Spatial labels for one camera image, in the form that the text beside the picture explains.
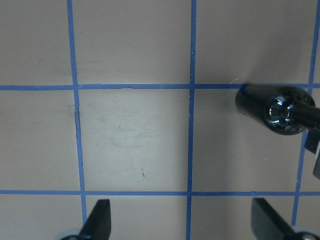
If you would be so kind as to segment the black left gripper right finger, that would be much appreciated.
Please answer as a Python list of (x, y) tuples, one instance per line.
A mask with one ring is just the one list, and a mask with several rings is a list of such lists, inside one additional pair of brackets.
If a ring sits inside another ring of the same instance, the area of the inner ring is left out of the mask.
[(297, 240), (287, 222), (264, 198), (251, 201), (251, 230), (257, 240)]

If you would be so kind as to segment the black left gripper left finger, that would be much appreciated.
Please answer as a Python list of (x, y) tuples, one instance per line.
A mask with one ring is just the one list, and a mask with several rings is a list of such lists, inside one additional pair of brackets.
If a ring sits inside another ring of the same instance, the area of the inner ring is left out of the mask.
[(99, 199), (79, 232), (80, 240), (108, 240), (111, 235), (111, 205), (109, 199)]

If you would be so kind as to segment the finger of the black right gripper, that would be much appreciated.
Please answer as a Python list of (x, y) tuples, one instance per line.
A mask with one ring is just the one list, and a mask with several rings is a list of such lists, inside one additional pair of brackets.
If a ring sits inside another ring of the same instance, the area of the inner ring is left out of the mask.
[(307, 132), (304, 148), (315, 155), (315, 165), (313, 175), (320, 178), (320, 131), (310, 129)]

